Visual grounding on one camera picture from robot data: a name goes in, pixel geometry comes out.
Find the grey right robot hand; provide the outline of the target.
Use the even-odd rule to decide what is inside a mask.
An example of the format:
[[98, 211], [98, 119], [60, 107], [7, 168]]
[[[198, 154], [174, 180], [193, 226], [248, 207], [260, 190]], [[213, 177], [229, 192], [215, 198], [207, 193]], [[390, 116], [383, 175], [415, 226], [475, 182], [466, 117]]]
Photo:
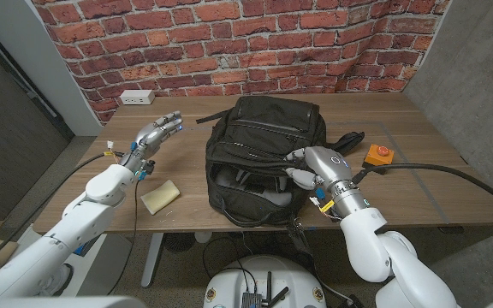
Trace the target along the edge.
[[330, 193], [340, 194], [354, 189], [352, 171], [344, 157], [322, 146], [300, 148], [289, 153], [286, 160], [304, 160], [312, 172], [296, 168], [286, 168], [286, 174], [301, 188], [313, 190], [322, 185]]

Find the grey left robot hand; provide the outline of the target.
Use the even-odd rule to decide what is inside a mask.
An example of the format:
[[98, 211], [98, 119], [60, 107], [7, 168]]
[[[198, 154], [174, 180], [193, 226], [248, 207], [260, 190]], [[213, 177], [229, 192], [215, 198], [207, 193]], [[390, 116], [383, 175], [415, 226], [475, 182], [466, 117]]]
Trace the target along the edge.
[[179, 110], [149, 123], [137, 134], [132, 156], [141, 159], [152, 157], [166, 139], [180, 130], [182, 130], [182, 118]]

